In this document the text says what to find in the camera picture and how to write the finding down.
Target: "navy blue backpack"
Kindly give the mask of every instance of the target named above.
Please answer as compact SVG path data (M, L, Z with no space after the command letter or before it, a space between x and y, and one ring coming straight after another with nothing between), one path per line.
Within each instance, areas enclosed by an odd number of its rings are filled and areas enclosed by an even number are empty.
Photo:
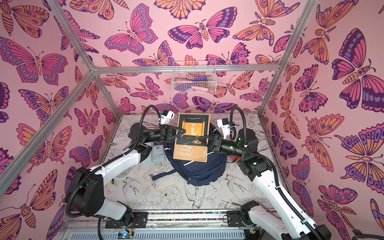
M215 129L212 124L210 124L209 134L220 134L220 132ZM152 177L152 180L178 172L180 176L187 180L188 184L203 186L209 185L210 182L216 181L225 171L225 164L227 162L226 154L218 154L208 150L207 162L177 160L173 159L175 141L172 143L163 142L163 146L167 158L174 169L169 172L163 172L155 175Z

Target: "wire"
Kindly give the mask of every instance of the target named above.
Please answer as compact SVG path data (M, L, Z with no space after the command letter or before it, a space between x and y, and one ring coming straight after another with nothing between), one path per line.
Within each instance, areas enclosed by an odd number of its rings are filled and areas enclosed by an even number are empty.
M97 222L97 236L99 237L99 240L103 240L103 237L101 236L100 232L100 223L101 223L101 218L99 218L99 221Z
M232 116L233 116L233 113L234 113L235 110L239 111L239 113L241 115L241 118L242 118L242 121L243 121L244 145L247 146L248 145L248 141L247 141L247 123L245 121L245 115L244 115L243 111L241 110L241 108L235 107L235 108L232 109L231 114L230 114L230 122L231 122L231 124L233 124L232 123L233 122L232 121ZM283 193L281 188L279 188L279 186L280 186L280 184L279 184L279 176L278 176L277 169L276 169L275 165L273 164L273 162L269 158L264 156L264 155L251 152L248 147L246 147L245 150L247 151L248 154L250 154L252 156L262 157L262 158L264 158L266 160L266 162L271 166L271 168L273 170L273 175L274 175L274 179L275 179L276 189L279 192L279 194L282 197L282 199L284 200L284 202L298 216L298 218L301 220L301 222L303 222L303 224L311 231L311 233L317 238L317 240L323 240L322 237L315 231L315 229L308 222L305 221L305 218L301 215L301 213L292 205L292 203L285 196L285 194Z
M79 192L79 190L83 187L83 185L91 178L91 176L97 172L98 170L102 169L103 167L107 166L108 164L114 162L115 160L123 157L124 155L127 155L129 154L138 144L138 138L140 137L140 134L141 134L141 126L142 126L142 123L144 121L144 117L145 115L147 114L147 111L150 109L150 108L153 108L158 117L159 117L159 127L161 128L161 125L160 125L160 118L161 118L161 115L160 115L160 112L159 110L154 106L154 105L149 105L147 106L147 108L144 110L143 114L141 115L141 119L140 119L140 125L139 125L139 129L138 129L138 134L137 134L137 137L136 137L136 140L135 140L135 143L134 145L132 146L132 148L130 148L128 151L126 151L125 153L123 154L120 154L110 160L108 160L107 162L105 162L104 164L102 164L101 166L98 166L97 168L93 169L91 172L89 172L87 175L84 176L84 178L79 182L79 184L77 185L77 188L75 189L75 191L73 191L73 193L70 195L69 199L68 199L68 202L67 202L67 206L65 208L65 212L66 212L66 215L70 218L73 218L73 217L80 217L80 216L83 216L82 213L76 213L76 214L73 214L71 212L71 207L72 207L72 203L73 203L73 200L74 198L76 197L77 193Z

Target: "wire basket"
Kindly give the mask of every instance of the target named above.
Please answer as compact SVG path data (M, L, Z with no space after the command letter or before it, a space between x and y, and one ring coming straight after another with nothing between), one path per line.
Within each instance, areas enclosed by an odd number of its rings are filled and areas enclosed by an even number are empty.
M195 65L185 66L186 63L186 61L174 62L171 79L172 92L216 93L216 62L194 61Z

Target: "book cover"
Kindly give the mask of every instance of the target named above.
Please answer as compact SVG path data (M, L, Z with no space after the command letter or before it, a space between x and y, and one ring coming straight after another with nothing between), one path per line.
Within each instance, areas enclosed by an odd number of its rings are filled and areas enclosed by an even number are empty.
M209 132L210 114L180 113L177 126L185 129L185 134L177 137L173 158L187 161L206 162L208 147L197 138Z

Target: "floral table surface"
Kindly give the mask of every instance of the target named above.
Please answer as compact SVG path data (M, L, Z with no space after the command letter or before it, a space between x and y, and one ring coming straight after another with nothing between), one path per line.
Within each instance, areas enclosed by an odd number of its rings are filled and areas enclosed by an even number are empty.
M120 126L107 154L107 160L121 154L129 145L131 125L140 121L140 115L123 116ZM258 151L270 159L272 154L257 114L246 114L247 127L254 130L259 139ZM217 119L229 118L229 114L212 114L211 123L217 127ZM241 116L234 114L237 131L242 126ZM158 128L158 118L146 115L144 125ZM176 126L177 116L170 122ZM153 175L168 172L173 167L165 162L151 163L150 158L130 169L123 178L115 178L115 183L104 187L105 196L126 203L132 209L171 210L171 209L235 209L250 200L256 200L272 208L267 197L245 176L236 163L227 163L224 174L209 185L195 187L174 173L156 181Z

